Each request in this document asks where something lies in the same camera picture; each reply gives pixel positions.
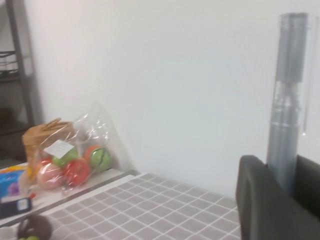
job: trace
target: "pink ball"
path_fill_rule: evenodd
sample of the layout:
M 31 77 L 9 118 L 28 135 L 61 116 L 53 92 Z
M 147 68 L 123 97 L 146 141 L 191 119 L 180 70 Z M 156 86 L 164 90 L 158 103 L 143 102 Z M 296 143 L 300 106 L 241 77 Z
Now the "pink ball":
M 61 169 L 53 164 L 42 166 L 36 175 L 37 183 L 44 189 L 50 190 L 58 188 L 63 183 Z

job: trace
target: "label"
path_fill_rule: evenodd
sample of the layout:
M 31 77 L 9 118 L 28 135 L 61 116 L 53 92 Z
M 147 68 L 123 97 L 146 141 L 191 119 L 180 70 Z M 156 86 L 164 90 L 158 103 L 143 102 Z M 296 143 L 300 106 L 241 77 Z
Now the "label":
M 57 157 L 58 159 L 62 158 L 64 155 L 67 154 L 71 149 L 75 146 L 71 145 L 62 140 L 55 141 L 51 146 L 48 146 L 44 149 L 47 154 Z
M 18 211 L 23 211 L 28 208 L 28 200 L 27 199 L 21 199 L 17 201 L 17 208 Z

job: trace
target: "dark round object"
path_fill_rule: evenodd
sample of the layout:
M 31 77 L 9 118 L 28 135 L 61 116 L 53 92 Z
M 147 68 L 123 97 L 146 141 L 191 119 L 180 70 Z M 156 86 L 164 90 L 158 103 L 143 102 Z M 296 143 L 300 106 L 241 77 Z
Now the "dark round object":
M 17 239 L 38 237 L 39 240 L 49 240 L 52 226 L 48 219 L 41 215 L 29 215 L 18 226 Z

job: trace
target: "plastic bag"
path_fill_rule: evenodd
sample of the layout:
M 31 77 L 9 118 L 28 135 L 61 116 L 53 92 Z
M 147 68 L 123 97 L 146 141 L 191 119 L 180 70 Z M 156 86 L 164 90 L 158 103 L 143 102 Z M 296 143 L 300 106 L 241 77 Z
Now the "plastic bag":
M 33 166 L 41 188 L 70 190 L 110 168 L 113 157 L 109 127 L 102 118 L 105 111 L 96 104 L 73 121 L 71 128 L 62 127 L 43 141 Z

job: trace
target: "red ball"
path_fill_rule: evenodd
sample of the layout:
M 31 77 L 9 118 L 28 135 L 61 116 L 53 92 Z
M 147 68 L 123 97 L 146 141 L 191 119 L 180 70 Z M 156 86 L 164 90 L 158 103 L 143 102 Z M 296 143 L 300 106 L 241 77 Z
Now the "red ball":
M 63 169 L 65 181 L 72 187 L 82 185 L 90 176 L 91 168 L 83 159 L 70 161 Z

